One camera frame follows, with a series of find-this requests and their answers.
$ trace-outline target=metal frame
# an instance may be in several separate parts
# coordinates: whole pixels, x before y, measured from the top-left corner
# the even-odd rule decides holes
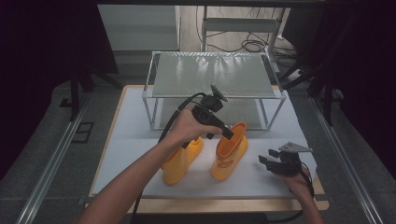
[[[35,188],[33,189],[31,195],[29,196],[28,201],[23,207],[20,216],[16,223],[33,223],[35,219],[35,215],[42,204],[48,189],[50,188],[50,184],[52,183],[53,178],[55,177],[59,166],[61,165],[62,159],[64,158],[64,154],[66,153],[70,142],[73,138],[73,135],[78,128],[79,123],[81,122],[82,116],[87,108],[88,102],[90,100],[90,93],[85,93],[81,99],[80,110],[78,111],[75,119],[70,121],[64,135],[58,143],[58,146],[53,151],[51,157],[49,158],[49,162],[47,163],[46,168],[35,184]]]
[[[143,103],[145,105],[145,109],[146,109],[146,113],[148,116],[148,123],[149,123],[149,127],[151,130],[163,130],[164,127],[161,127],[161,125],[156,125],[155,121],[157,118],[157,112],[158,112],[158,106],[159,106],[159,102],[161,99],[165,99],[165,98],[179,98],[179,97],[169,97],[169,96],[164,96],[164,97],[153,97],[152,95],[150,95],[148,93],[149,90],[149,79],[151,76],[155,76],[156,72],[157,72],[157,66],[158,66],[158,62],[159,58],[161,55],[160,51],[154,51],[152,53],[152,58],[151,58],[151,62],[150,62],[150,68],[148,70],[148,78],[145,84],[145,87],[143,89],[143,93],[142,93],[142,99],[143,99]],[[271,57],[268,53],[262,53],[261,54],[262,57],[265,57],[269,64],[271,65],[270,69],[272,70],[271,72],[274,72],[274,67],[271,64]],[[264,123],[261,122],[262,127],[261,128],[248,128],[249,130],[261,130],[261,131],[269,131],[275,121],[275,118],[277,116],[277,114],[280,111],[280,108],[282,107],[283,103],[286,100],[286,94],[283,92],[279,81],[277,79],[276,76],[274,76],[275,80],[276,80],[276,85],[279,87],[279,91],[280,91],[280,96],[276,97],[276,98],[254,98],[254,100],[259,100],[259,105],[258,107],[262,110],[262,118],[264,120]],[[229,99],[244,99],[244,97],[230,97]],[[265,105],[263,100],[279,100],[279,105],[277,106],[274,115],[269,118],[267,116],[266,110],[265,110]]]
[[[276,37],[282,24],[285,8],[281,8],[276,19],[247,19],[247,18],[208,18],[207,6],[204,6],[204,17],[202,21],[202,46],[201,51],[206,52],[206,33],[208,31],[218,32],[255,32],[271,33],[268,49],[266,52],[272,54]]]
[[[332,144],[332,149],[334,150],[337,159],[340,161],[341,167],[346,174],[346,178],[348,179],[350,186],[355,192],[357,199],[361,203],[361,208],[364,214],[367,216],[367,219],[372,224],[383,223],[382,218],[378,213],[378,209],[375,206],[375,203],[373,202],[367,188],[364,187],[364,184],[361,182],[361,179],[356,173],[355,168],[353,167],[352,162],[349,160],[349,157],[346,154],[346,151],[344,150],[340,140],[338,139],[335,130],[327,123],[325,118],[323,118],[323,116],[321,115],[323,109],[320,105],[319,99],[310,97],[310,100],[312,106],[315,108],[318,120],[322,125],[323,130],[326,133],[328,139],[330,140],[330,143]]]

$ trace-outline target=human hand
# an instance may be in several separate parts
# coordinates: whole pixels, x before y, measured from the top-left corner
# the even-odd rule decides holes
[[[190,142],[196,140],[203,133],[222,134],[222,129],[199,123],[191,113],[192,107],[184,108],[175,120],[170,135],[180,141]]]
[[[304,173],[309,176],[309,172],[305,167],[302,167]],[[289,190],[296,196],[297,200],[301,203],[303,200],[311,200],[312,195],[309,191],[308,184],[301,174],[295,176],[278,175],[283,179]]]

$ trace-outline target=finger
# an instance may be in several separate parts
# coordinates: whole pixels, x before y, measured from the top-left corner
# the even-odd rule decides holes
[[[193,108],[194,106],[193,105],[187,105],[186,107],[184,107],[185,109],[188,109],[188,110],[192,110],[192,108]]]
[[[210,125],[203,125],[203,131],[204,133],[222,134],[221,128]]]
[[[302,165],[301,167],[302,167],[303,172],[304,172],[306,175],[309,175],[308,169],[306,169],[306,167],[303,166],[303,165]]]
[[[280,174],[276,174],[276,173],[274,173],[274,172],[271,172],[271,173],[273,173],[274,175],[276,175],[277,177],[280,177],[280,178],[285,178],[285,176],[284,175],[280,175]]]

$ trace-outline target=wrist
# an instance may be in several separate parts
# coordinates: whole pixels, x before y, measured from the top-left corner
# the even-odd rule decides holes
[[[296,196],[298,201],[310,201],[312,200],[312,195],[309,192],[308,188],[300,188],[299,190],[296,190],[297,192],[293,192],[294,195]]]
[[[310,193],[296,195],[296,199],[300,204],[308,204],[314,201],[314,198],[311,196]]]
[[[169,132],[163,140],[166,140],[167,142],[169,142],[172,145],[175,145],[176,147],[181,147],[181,145],[183,145],[184,143],[183,139],[179,134],[175,134],[172,132]]]
[[[312,209],[312,208],[317,207],[317,205],[315,204],[315,201],[312,197],[300,199],[300,200],[298,200],[298,202],[300,203],[303,210]]]

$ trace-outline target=plastic boot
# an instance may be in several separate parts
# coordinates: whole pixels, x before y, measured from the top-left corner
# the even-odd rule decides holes
[[[198,137],[196,141],[191,141],[187,148],[181,147],[169,156],[161,167],[163,169],[163,182],[167,185],[176,184],[189,169],[203,147],[204,140]]]
[[[210,172],[217,180],[227,179],[245,155],[248,149],[248,139],[245,137],[246,129],[246,123],[239,122],[231,128],[233,137],[230,140],[221,137]]]

